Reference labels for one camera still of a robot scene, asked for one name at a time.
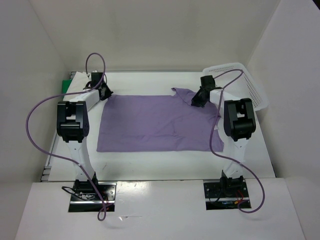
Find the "white wall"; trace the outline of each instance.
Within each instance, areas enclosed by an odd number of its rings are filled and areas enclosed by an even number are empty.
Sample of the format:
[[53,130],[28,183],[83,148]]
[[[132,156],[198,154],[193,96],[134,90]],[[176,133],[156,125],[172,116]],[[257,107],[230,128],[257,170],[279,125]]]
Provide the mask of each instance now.
[[202,70],[246,63],[278,0],[30,2],[69,70]]
[[262,132],[308,240],[320,232],[319,41],[313,1],[281,0],[247,66],[268,95],[270,105],[258,116]]
[[[33,181],[46,156],[28,141],[26,116],[44,97],[61,92],[67,70],[27,0],[0,1],[0,239],[14,239]],[[34,139],[50,146],[55,101],[35,113]]]

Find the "white tabletop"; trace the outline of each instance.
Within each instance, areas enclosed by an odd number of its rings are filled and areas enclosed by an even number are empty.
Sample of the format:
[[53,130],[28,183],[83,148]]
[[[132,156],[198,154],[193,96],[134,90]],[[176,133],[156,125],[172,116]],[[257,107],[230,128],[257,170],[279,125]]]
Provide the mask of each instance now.
[[[32,185],[16,240],[303,240],[304,235],[282,178],[261,179],[266,198],[256,213],[206,210],[203,181],[118,182],[115,212],[69,213],[71,182]],[[247,179],[253,208],[261,189]]]
[[[117,95],[174,95],[173,87],[199,89],[202,72],[109,72],[108,86]],[[89,112],[90,132],[87,147],[92,167],[99,181],[197,180],[218,179],[225,159],[202,151],[169,152],[97,152],[98,134],[105,101],[97,103]],[[225,143],[222,154],[228,154],[228,138],[223,122],[218,123],[219,135]],[[56,138],[53,153],[70,157],[66,143]],[[266,144],[256,119],[256,131],[250,139],[245,164],[261,178],[274,178],[274,170]],[[73,164],[55,157],[50,159],[49,181],[74,181]],[[244,173],[245,178],[252,178]]]

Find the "green object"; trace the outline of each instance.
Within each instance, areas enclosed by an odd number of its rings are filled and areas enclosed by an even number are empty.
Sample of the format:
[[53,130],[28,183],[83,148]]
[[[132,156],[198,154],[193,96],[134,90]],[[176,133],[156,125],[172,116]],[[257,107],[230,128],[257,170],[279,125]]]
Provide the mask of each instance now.
[[65,94],[72,82],[72,79],[62,80],[62,93]]

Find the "white plastic basket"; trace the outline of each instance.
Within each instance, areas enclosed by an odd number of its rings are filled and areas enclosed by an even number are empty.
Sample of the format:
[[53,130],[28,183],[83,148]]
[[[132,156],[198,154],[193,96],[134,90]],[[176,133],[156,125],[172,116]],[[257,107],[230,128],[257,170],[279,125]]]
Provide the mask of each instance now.
[[[248,70],[241,63],[235,62],[207,67],[202,71],[202,73],[204,76],[212,75],[213,77],[215,77],[223,72],[232,69],[243,70],[243,75],[233,84],[229,85],[225,89],[225,91],[230,92],[234,96],[240,98],[250,98],[252,100],[253,109],[255,111],[266,108],[269,103],[265,91],[262,89],[261,86],[255,83],[254,79],[252,78]],[[239,72],[237,71],[227,73],[215,79],[215,83],[217,86],[223,87],[225,84],[227,84],[229,81],[231,81],[238,75]]]

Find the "lavender fabric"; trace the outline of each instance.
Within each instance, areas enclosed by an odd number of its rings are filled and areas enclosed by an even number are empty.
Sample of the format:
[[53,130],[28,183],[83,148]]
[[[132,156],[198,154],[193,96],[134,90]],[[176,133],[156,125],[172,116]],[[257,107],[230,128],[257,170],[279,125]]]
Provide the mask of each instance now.
[[[172,88],[175,95],[112,95],[105,103],[98,152],[210,151],[209,139],[217,107],[191,106],[195,92]],[[213,135],[214,151],[224,143]]]

